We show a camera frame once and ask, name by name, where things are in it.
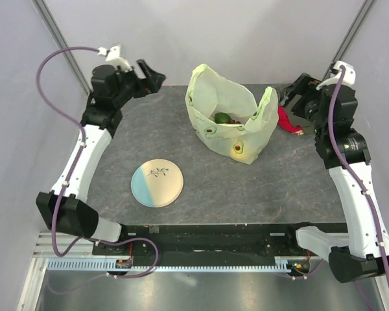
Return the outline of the cream and blue plate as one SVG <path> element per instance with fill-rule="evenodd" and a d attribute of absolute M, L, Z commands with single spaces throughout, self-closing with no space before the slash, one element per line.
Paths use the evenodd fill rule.
<path fill-rule="evenodd" d="M 152 159 L 143 163 L 131 179 L 134 198 L 150 208 L 165 207 L 174 202 L 183 190 L 184 179 L 180 168 L 166 159 Z"/>

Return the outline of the green lime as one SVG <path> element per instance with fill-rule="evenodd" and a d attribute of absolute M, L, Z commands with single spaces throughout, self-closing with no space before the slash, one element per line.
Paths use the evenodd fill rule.
<path fill-rule="evenodd" d="M 221 124 L 224 121 L 230 121 L 231 117 L 227 113 L 218 112 L 214 115 L 214 122 L 216 124 Z"/>

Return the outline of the aluminium frame rail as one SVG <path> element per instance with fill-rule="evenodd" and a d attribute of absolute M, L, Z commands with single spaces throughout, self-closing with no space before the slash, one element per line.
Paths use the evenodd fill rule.
<path fill-rule="evenodd" d="M 50 32 L 53 40 L 56 43 L 56 46 L 59 49 L 68 48 L 68 44 L 65 40 L 64 35 L 62 34 L 62 31 L 60 30 L 60 27 L 58 26 L 54 16 L 52 15 L 49 7 L 47 6 L 46 1 L 44 0 L 32 0 L 31 1 L 36 10 L 38 11 L 42 21 L 45 23 L 45 26 L 47 27 L 48 31 Z M 70 68 L 71 72 L 73 73 L 74 77 L 76 78 L 77 82 L 80 85 L 80 88 L 83 90 L 83 92 L 88 95 L 90 93 L 90 87 L 88 82 L 85 79 L 85 76 L 82 72 L 82 70 L 79 67 L 79 64 L 77 62 L 77 59 L 73 55 L 71 51 L 64 53 L 65 61 L 68 64 L 68 67 Z"/>
<path fill-rule="evenodd" d="M 337 49 L 335 55 L 333 56 L 331 64 L 324 74 L 322 82 L 326 78 L 329 77 L 329 70 L 335 62 L 337 62 L 339 60 L 344 62 L 344 57 L 345 57 L 346 53 L 348 52 L 349 48 L 351 47 L 351 44 L 353 43 L 354 39 L 356 38 L 356 35 L 358 34 L 359 30 L 361 29 L 363 23 L 365 22 L 366 18 L 368 17 L 368 15 L 369 15 L 371 9 L 373 8 L 373 6 L 375 5 L 375 3 L 376 3 L 375 0 L 363 1 L 362 6 L 359 8 L 359 11 L 357 12 L 350 27 L 348 28 L 348 31 L 346 32 L 344 39 L 342 40 L 341 44 L 339 45 L 339 48 Z"/>

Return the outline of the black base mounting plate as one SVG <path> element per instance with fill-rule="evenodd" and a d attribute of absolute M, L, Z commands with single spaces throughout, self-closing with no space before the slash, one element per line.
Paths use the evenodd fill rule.
<path fill-rule="evenodd" d="M 298 224 L 198 224 L 198 225 L 127 225 L 120 240 L 148 238 L 161 254 L 166 252 L 229 251 L 260 256 L 306 255 L 299 247 L 295 230 L 309 226 Z"/>

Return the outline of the yellow fruit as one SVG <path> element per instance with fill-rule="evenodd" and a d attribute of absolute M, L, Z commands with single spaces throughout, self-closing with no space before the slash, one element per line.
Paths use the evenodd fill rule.
<path fill-rule="evenodd" d="M 235 161 L 238 161 L 240 163 L 245 163 L 248 165 L 250 165 L 251 163 L 253 163 L 255 161 L 255 156 L 248 155 L 245 151 L 239 153 L 236 150 L 232 150 L 230 152 L 230 157 Z"/>

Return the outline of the right aluminium frame rail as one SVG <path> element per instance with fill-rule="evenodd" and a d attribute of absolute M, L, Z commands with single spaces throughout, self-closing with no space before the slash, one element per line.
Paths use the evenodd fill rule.
<path fill-rule="evenodd" d="M 329 70 L 335 62 L 337 62 L 339 60 L 344 62 L 344 57 L 345 57 L 346 53 L 348 52 L 349 48 L 351 47 L 351 44 L 353 43 L 354 39 L 356 38 L 356 35 L 358 34 L 359 30 L 361 29 L 363 23 L 365 22 L 366 18 L 368 17 L 368 15 L 369 15 L 371 9 L 373 8 L 373 6 L 375 5 L 375 3 L 376 3 L 375 0 L 363 1 L 362 6 L 359 8 L 359 11 L 357 12 L 350 27 L 348 28 L 348 31 L 346 32 L 344 39 L 342 40 L 341 44 L 339 45 L 339 48 L 337 49 L 335 55 L 333 56 L 331 64 L 324 74 L 322 82 L 326 78 L 329 77 Z"/>

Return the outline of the light green plastic bag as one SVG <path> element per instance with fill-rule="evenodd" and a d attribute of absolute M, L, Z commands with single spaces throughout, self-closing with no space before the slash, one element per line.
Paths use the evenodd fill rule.
<path fill-rule="evenodd" d="M 212 151 L 252 164 L 268 144 L 279 120 L 278 95 L 267 87 L 259 102 L 246 87 L 210 66 L 196 67 L 185 103 L 198 138 Z"/>

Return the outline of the red grape bunch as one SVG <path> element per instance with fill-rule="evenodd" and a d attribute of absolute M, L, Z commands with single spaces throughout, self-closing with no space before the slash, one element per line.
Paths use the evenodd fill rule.
<path fill-rule="evenodd" d="M 221 124 L 242 124 L 242 122 L 241 121 L 230 120 L 230 121 L 224 121 Z"/>

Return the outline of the front aluminium extrusion frame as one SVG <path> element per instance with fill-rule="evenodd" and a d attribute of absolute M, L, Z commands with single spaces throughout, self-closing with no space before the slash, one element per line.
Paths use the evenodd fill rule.
<path fill-rule="evenodd" d="M 79 240 L 63 257 L 67 258 L 89 258 L 93 244 L 87 240 Z M 50 233 L 40 233 L 36 241 L 34 252 L 30 261 L 26 279 L 23 283 L 21 296 L 16 310 L 35 310 L 38 304 L 41 286 L 45 278 L 49 259 L 58 258 L 53 251 Z"/>

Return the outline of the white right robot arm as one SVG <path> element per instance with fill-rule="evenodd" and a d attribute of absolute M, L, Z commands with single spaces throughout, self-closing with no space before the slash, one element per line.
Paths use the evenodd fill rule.
<path fill-rule="evenodd" d="M 352 127 L 355 90 L 341 76 L 334 70 L 332 79 L 321 82 L 303 73 L 287 87 L 281 104 L 311 124 L 316 151 L 339 194 L 348 237 L 304 222 L 289 227 L 283 244 L 291 255 L 305 249 L 318 255 L 337 281 L 347 283 L 389 273 L 389 234 L 373 189 L 367 142 Z"/>

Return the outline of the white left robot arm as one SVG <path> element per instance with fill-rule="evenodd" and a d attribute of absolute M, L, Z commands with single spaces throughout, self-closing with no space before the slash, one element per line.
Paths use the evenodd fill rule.
<path fill-rule="evenodd" d="M 40 192 L 36 205 L 50 230 L 58 233 L 107 241 L 107 248 L 122 255 L 129 239 L 126 228 L 105 220 L 86 202 L 96 167 L 123 118 L 122 107 L 133 98 L 157 93 L 166 79 L 147 63 L 137 61 L 144 77 L 120 64 L 100 65 L 93 69 L 86 109 L 80 121 L 76 145 L 58 181 L 49 192 Z"/>

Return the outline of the red cloth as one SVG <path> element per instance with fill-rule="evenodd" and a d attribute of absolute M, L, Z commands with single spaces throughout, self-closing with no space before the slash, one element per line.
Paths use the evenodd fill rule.
<path fill-rule="evenodd" d="M 289 117 L 282 106 L 278 106 L 278 125 L 281 129 L 289 132 L 293 135 L 303 135 L 303 129 L 301 126 L 293 126 L 289 120 Z"/>

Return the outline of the left aluminium frame rail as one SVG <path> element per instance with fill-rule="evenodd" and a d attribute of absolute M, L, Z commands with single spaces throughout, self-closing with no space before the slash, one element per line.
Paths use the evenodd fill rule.
<path fill-rule="evenodd" d="M 45 23 L 45 26 L 47 27 L 48 31 L 50 32 L 53 40 L 56 43 L 56 46 L 59 49 L 68 48 L 68 44 L 65 40 L 64 35 L 62 34 L 62 31 L 60 30 L 60 27 L 58 26 L 54 16 L 52 15 L 49 7 L 47 6 L 46 1 L 44 0 L 32 0 L 31 1 L 36 10 L 38 11 L 42 21 Z M 70 68 L 71 72 L 73 73 L 74 77 L 76 78 L 77 82 L 80 85 L 80 88 L 83 90 L 83 92 L 88 95 L 90 93 L 90 87 L 88 82 L 85 79 L 85 76 L 82 72 L 82 70 L 79 67 L 79 64 L 77 62 L 77 59 L 73 55 L 71 51 L 64 53 L 65 61 L 68 64 L 68 67 Z"/>

